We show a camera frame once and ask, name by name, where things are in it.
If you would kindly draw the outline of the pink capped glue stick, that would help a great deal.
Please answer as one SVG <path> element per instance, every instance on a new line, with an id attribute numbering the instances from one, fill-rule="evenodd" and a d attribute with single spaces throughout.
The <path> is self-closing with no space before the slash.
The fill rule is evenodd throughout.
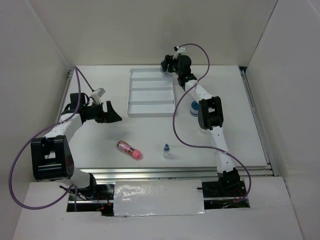
<path id="1" fill-rule="evenodd" d="M 133 159 L 135 160 L 140 160 L 142 158 L 142 153 L 133 148 L 132 146 L 130 146 L 128 143 L 120 140 L 117 145 L 116 145 L 117 149 L 120 150 L 121 152 L 131 156 Z"/>

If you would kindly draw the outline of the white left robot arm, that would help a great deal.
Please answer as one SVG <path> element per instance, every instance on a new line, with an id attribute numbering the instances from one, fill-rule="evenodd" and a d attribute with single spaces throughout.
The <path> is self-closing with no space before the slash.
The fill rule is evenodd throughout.
<path id="1" fill-rule="evenodd" d="M 89 105 L 88 99 L 83 92 L 70 94 L 70 103 L 62 112 L 58 125 L 43 137 L 33 139 L 30 148 L 33 176 L 37 181 L 74 185 L 80 195 L 92 200 L 99 193 L 96 179 L 93 174 L 75 167 L 69 141 L 86 121 L 110 124 L 120 122 L 122 118 L 110 101 L 106 102 L 107 111 L 104 111 L 102 103 Z"/>

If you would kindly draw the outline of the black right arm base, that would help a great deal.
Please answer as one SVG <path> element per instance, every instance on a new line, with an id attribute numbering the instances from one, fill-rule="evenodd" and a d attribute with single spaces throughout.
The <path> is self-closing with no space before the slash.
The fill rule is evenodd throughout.
<path id="1" fill-rule="evenodd" d="M 202 191 L 204 198 L 211 199 L 242 198 L 247 193 L 244 181 L 228 189 L 223 188 L 218 181 L 203 181 L 197 189 Z"/>

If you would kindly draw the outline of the blue slime jar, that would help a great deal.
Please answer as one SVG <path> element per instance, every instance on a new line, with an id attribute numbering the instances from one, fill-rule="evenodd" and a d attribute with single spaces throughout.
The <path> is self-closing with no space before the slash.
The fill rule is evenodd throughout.
<path id="1" fill-rule="evenodd" d="M 169 72 L 168 72 L 168 71 L 165 71 L 162 67 L 160 67 L 160 72 L 161 72 L 162 74 L 169 74 Z"/>
<path id="2" fill-rule="evenodd" d="M 199 104 L 198 104 L 197 101 L 193 101 L 191 103 L 189 112 L 193 117 L 197 117 L 198 116 Z"/>

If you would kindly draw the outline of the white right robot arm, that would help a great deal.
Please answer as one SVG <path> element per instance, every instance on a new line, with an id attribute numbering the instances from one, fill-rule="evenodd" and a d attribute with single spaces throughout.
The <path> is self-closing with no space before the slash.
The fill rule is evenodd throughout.
<path id="1" fill-rule="evenodd" d="M 201 130 L 208 133 L 212 147 L 217 151 L 216 167 L 218 190 L 230 196 L 240 185 L 241 179 L 234 159 L 228 154 L 223 131 L 223 107 L 221 98 L 208 93 L 191 71 L 191 58 L 187 55 L 166 55 L 160 64 L 163 73 L 175 73 L 179 86 L 197 103 L 197 120 Z"/>

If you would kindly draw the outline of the small blue capped bottle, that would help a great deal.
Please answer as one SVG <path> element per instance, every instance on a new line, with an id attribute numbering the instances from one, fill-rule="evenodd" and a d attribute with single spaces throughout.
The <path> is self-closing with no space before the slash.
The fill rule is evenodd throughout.
<path id="1" fill-rule="evenodd" d="M 169 144 L 165 144 L 163 148 L 163 157 L 168 159 L 170 157 L 170 146 Z"/>

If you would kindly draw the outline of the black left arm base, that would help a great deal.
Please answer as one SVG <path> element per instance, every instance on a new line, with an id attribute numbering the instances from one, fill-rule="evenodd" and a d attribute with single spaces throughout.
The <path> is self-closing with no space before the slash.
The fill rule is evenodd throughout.
<path id="1" fill-rule="evenodd" d="M 62 185 L 59 186 L 71 195 L 73 200 L 82 201 L 85 203 L 97 204 L 98 208 L 104 208 L 105 206 L 111 207 L 114 203 L 114 184 L 96 184 L 93 189 L 82 188 L 77 190 L 72 188 L 68 190 Z"/>

